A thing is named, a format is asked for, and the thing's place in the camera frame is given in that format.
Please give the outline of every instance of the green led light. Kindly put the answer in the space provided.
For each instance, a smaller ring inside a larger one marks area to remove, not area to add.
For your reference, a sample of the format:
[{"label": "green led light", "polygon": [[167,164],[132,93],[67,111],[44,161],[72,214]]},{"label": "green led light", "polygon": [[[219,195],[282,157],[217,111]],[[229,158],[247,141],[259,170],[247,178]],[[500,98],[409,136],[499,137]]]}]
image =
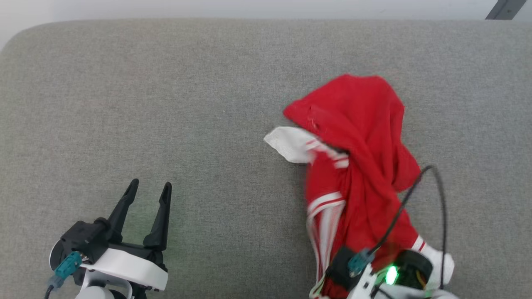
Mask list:
[{"label": "green led light", "polygon": [[386,283],[389,285],[392,285],[395,283],[395,280],[397,279],[397,267],[391,266],[390,269],[388,269],[388,272],[386,273]]}]

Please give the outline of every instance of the black cable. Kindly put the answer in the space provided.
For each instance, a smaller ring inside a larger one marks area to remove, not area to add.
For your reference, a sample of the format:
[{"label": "black cable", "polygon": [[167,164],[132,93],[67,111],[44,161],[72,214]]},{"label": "black cable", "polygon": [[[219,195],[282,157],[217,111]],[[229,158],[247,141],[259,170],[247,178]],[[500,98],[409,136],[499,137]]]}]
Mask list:
[{"label": "black cable", "polygon": [[445,204],[445,193],[443,191],[443,181],[442,177],[439,174],[438,169],[434,165],[429,165],[423,168],[421,170],[421,173],[419,173],[418,177],[415,179],[414,184],[412,184],[412,187],[408,189],[408,192],[403,198],[403,201],[401,202],[401,206],[397,210],[397,213],[395,214],[394,219],[392,220],[392,223],[390,223],[390,226],[384,233],[384,236],[380,239],[380,241],[373,247],[369,254],[373,254],[375,251],[377,251],[384,243],[386,242],[386,239],[392,232],[392,230],[395,227],[395,224],[397,223],[397,220],[399,219],[399,216],[401,216],[401,212],[403,212],[404,207],[406,206],[406,203],[410,199],[410,196],[412,196],[412,193],[414,192],[415,188],[418,186],[419,182],[421,182],[421,179],[423,178],[423,175],[429,171],[432,170],[434,177],[436,178],[436,185],[438,186],[438,192],[439,192],[439,199],[442,203],[442,217],[443,217],[443,241],[442,241],[442,272],[441,272],[441,278],[440,278],[440,289],[443,289],[443,274],[444,274],[444,264],[445,264],[445,253],[447,251],[447,206]]},{"label": "black cable", "polygon": [[388,292],[386,292],[386,291],[380,289],[380,287],[377,287],[377,291],[381,292],[381,293],[382,293],[383,295],[385,295],[386,298],[388,298],[388,299],[394,299],[390,294],[388,294]]},{"label": "black cable", "polygon": [[44,294],[44,299],[49,299],[50,298],[50,293],[52,292],[52,290],[54,289],[54,286],[49,286],[48,289],[46,290],[46,293]]},{"label": "black cable", "polygon": [[376,285],[373,290],[371,290],[371,293],[369,293],[369,297],[371,299],[375,298],[375,296],[377,295],[377,292],[379,291],[379,288],[380,286],[382,285],[383,283],[379,283],[378,285]]}]

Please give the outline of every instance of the gray fabric surface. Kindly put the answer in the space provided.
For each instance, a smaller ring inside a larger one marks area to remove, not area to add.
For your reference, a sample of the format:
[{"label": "gray fabric surface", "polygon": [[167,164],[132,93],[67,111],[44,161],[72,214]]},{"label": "gray fabric surface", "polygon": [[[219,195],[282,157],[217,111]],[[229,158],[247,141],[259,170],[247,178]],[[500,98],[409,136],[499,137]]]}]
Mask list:
[{"label": "gray fabric surface", "polygon": [[[167,290],[149,298],[305,298],[314,255],[304,166],[262,137],[343,73],[379,74],[403,139],[448,195],[449,289],[532,293],[532,24],[120,20],[52,23],[0,54],[0,297],[41,298],[48,254],[140,179],[124,239],[141,243],[173,184]],[[409,204],[440,246],[433,180]],[[74,298],[70,281],[52,299]]]}]

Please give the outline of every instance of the teal connector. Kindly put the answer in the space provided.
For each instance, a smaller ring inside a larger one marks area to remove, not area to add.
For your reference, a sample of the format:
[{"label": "teal connector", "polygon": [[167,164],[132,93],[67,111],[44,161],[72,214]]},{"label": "teal connector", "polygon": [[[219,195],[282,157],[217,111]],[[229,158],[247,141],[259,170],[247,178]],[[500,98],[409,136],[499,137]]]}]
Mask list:
[{"label": "teal connector", "polygon": [[48,280],[48,285],[53,286],[52,289],[59,289],[63,286],[65,279],[72,275],[81,266],[81,254],[79,252],[72,252],[64,259],[61,264],[55,269],[54,276]]},{"label": "teal connector", "polygon": [[373,261],[374,253],[369,253],[367,248],[362,249],[358,254],[351,258],[347,264],[349,269],[349,276],[351,278],[357,276],[364,271],[364,268]]},{"label": "teal connector", "polygon": [[61,262],[59,267],[55,269],[54,273],[62,279],[66,279],[79,268],[81,263],[81,254],[74,251]]}]

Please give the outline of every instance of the red garment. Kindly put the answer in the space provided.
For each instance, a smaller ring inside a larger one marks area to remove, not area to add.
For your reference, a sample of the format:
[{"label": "red garment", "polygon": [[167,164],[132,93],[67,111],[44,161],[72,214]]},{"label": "red garment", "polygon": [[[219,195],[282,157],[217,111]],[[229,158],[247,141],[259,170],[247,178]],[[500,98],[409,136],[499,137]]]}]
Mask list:
[{"label": "red garment", "polygon": [[[287,118],[327,145],[349,154],[347,168],[335,168],[334,160],[319,151],[309,166],[306,187],[309,216],[311,205],[316,209],[345,200],[343,211],[315,215],[317,226],[311,227],[314,235],[324,231],[320,228],[323,217],[327,221],[339,217],[332,244],[325,240],[325,245],[314,245],[317,258],[322,250],[330,252],[327,260],[332,259],[343,245],[355,252],[372,248],[384,235],[401,203],[397,192],[410,187],[420,172],[416,160],[401,142],[403,113],[401,100],[383,78],[349,74],[332,80],[284,110]],[[339,192],[341,198],[329,195],[334,192]],[[326,198],[329,201],[323,201],[324,195],[329,196]],[[317,199],[322,202],[313,204]],[[326,233],[334,233],[336,224],[333,226],[327,227]],[[390,264],[399,251],[412,248],[418,236],[403,212],[387,243],[377,252],[373,268],[379,270]],[[328,262],[318,267],[326,267]],[[321,294],[347,297],[345,289],[329,279],[325,279]]]}]

